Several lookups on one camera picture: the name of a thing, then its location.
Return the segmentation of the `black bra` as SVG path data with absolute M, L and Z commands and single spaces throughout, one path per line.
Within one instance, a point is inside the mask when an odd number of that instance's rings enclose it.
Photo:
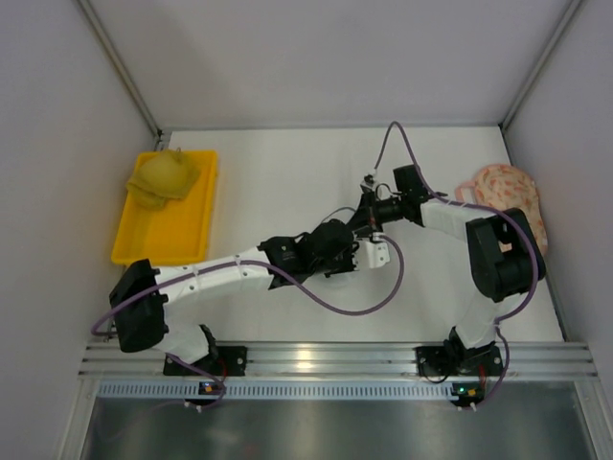
M 316 260 L 329 261 L 350 249 L 353 234 L 346 223 L 331 219 L 320 223 L 308 236 L 310 252 Z

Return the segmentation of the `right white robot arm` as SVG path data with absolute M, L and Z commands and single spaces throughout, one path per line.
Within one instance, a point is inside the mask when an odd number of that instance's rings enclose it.
M 509 313 L 512 301 L 546 273 L 547 235 L 534 181 L 515 167 L 488 165 L 450 200 L 431 195 L 413 165 L 395 169 L 394 177 L 397 189 L 386 199 L 379 197 L 374 175 L 360 185 L 362 195 L 348 222 L 359 240 L 359 262 L 371 268 L 388 262 L 383 226 L 401 219 L 464 242 L 475 293 L 448 340 L 463 353 L 488 347 L 496 318 Z

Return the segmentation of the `white mesh laundry bag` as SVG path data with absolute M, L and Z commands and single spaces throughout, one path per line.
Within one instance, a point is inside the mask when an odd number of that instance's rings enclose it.
M 355 213 L 355 211 L 356 209 L 354 207 L 341 206 L 323 217 L 321 223 L 328 222 L 331 219 L 347 221 Z M 354 278 L 355 274 L 350 273 L 332 274 L 330 276 L 326 276 L 325 274 L 317 274 L 315 276 L 316 282 L 321 286 L 327 286 L 328 289 L 343 288 L 347 286 Z

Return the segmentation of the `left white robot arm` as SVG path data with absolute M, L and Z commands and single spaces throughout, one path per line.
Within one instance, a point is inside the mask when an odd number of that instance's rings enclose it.
M 247 290 L 303 283 L 317 274 L 355 269 L 359 247 L 349 230 L 323 227 L 296 237 L 277 236 L 226 258 L 180 266 L 133 263 L 114 287 L 110 304 L 119 346 L 126 354 L 147 350 L 188 364 L 216 356 L 210 329 L 197 318 L 209 300 Z

